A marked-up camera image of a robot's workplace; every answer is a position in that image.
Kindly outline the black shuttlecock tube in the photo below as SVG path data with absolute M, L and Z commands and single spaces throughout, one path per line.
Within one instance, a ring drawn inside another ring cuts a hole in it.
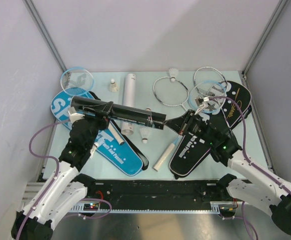
M 71 99 L 70 106 L 74 107 L 77 112 L 83 111 L 81 108 L 84 104 L 95 103 L 99 104 L 105 101 L 90 99 L 81 96 L 74 96 Z M 110 112 L 109 120 L 127 122 L 144 127 L 162 130 L 166 115 L 163 113 L 147 111 L 139 108 L 124 106 L 113 103 L 113 108 Z

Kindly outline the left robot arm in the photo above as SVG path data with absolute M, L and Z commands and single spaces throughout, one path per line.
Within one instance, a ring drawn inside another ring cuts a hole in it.
M 49 240 L 58 223 L 80 200 L 92 199 L 97 192 L 92 177 L 80 171 L 101 145 L 98 133 L 106 130 L 113 116 L 114 103 L 72 99 L 69 139 L 56 168 L 32 198 L 16 213 L 11 229 L 14 240 Z

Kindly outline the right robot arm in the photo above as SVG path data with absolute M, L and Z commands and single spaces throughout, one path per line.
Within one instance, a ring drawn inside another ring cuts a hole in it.
M 163 124 L 178 134 L 190 134 L 203 140 L 212 158 L 244 176 L 246 184 L 234 175 L 222 177 L 216 188 L 217 196 L 227 201 L 231 197 L 249 203 L 269 215 L 273 223 L 291 235 L 291 182 L 275 175 L 247 156 L 230 128 L 220 130 L 209 120 L 204 121 L 193 110 Z

